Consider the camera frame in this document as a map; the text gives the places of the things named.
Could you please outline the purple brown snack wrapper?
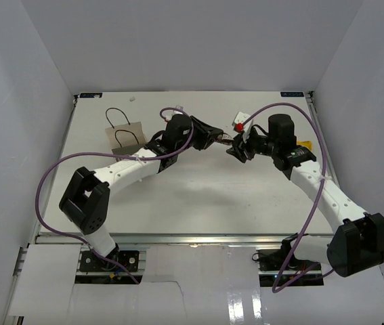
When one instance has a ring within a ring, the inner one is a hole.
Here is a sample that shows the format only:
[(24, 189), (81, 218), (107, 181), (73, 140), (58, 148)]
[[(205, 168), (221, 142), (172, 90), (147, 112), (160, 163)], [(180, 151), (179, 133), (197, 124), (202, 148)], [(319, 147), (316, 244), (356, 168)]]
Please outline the purple brown snack wrapper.
[(231, 146), (233, 142), (233, 138), (231, 135), (227, 133), (222, 133), (221, 135), (218, 135), (215, 140), (218, 144), (223, 144), (225, 146)]

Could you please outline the yellow purple snack packet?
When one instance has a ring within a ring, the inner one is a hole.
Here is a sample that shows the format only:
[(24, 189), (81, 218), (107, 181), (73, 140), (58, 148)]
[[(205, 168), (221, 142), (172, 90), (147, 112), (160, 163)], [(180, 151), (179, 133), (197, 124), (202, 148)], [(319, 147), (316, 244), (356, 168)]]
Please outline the yellow purple snack packet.
[(313, 151), (313, 143), (311, 141), (297, 141), (297, 145), (307, 148), (309, 151)]

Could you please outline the grey white paper coffee bag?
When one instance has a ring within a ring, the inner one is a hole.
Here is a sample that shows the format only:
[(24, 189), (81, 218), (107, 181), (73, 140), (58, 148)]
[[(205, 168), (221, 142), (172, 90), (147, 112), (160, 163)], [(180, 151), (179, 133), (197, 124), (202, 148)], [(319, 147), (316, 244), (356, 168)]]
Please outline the grey white paper coffee bag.
[[(113, 123), (109, 117), (110, 112), (120, 112), (125, 123)], [(113, 154), (126, 155), (133, 154), (142, 148), (147, 142), (144, 135), (142, 123), (131, 122), (127, 115), (119, 108), (111, 107), (106, 109), (105, 117), (108, 121), (109, 127), (105, 129), (105, 134)]]

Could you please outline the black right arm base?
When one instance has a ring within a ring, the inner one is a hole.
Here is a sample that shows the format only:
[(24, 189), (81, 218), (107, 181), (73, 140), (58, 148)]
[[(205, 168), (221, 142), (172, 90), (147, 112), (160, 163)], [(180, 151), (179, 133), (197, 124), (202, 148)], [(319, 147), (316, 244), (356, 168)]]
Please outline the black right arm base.
[[(252, 254), (251, 260), (258, 265), (259, 284), (262, 288), (271, 288), (277, 278), (280, 267), (284, 262), (284, 257), (276, 249), (261, 249)], [(282, 286), (301, 272), (314, 264), (308, 260), (297, 260), (291, 258), (289, 264), (283, 271), (282, 277), (278, 283)], [(306, 275), (298, 281), (290, 284), (290, 286), (323, 286), (322, 267), (316, 264)]]

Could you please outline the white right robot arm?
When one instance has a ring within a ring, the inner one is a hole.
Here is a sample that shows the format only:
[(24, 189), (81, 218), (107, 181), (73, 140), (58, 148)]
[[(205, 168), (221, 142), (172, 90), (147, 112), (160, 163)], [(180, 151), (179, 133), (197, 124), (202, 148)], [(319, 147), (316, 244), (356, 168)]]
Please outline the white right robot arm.
[(348, 198), (333, 180), (322, 176), (314, 154), (298, 144), (295, 126), (287, 114), (268, 119), (268, 132), (260, 135), (246, 123), (248, 114), (239, 112), (233, 121), (238, 135), (228, 154), (245, 163), (257, 155), (269, 156), (274, 166), (299, 187), (324, 215), (332, 238), (293, 235), (283, 240), (280, 260), (295, 270), (305, 260), (331, 266), (341, 277), (384, 263), (384, 216), (370, 214)]

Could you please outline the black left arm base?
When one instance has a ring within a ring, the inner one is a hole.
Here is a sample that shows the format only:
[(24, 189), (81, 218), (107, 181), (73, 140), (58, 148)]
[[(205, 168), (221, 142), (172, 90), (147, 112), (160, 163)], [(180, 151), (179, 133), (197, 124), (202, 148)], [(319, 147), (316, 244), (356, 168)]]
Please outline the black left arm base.
[[(120, 251), (111, 257), (116, 263), (120, 263), (130, 273), (138, 271), (140, 260), (139, 251)], [(82, 251), (78, 270), (85, 273), (110, 272), (115, 275), (126, 275), (127, 272), (117, 264), (100, 259), (91, 251)]]

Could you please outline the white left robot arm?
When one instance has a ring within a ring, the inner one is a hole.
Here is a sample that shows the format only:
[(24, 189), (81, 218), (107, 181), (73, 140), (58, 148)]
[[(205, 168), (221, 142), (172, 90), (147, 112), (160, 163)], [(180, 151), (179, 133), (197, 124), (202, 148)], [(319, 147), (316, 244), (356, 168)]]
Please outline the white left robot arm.
[(223, 130), (193, 116), (174, 114), (166, 128), (131, 155), (107, 167), (77, 169), (59, 203), (60, 210), (95, 250), (95, 262), (110, 270), (118, 262), (118, 245), (105, 226), (110, 196), (177, 162), (178, 150), (206, 150), (223, 137)]

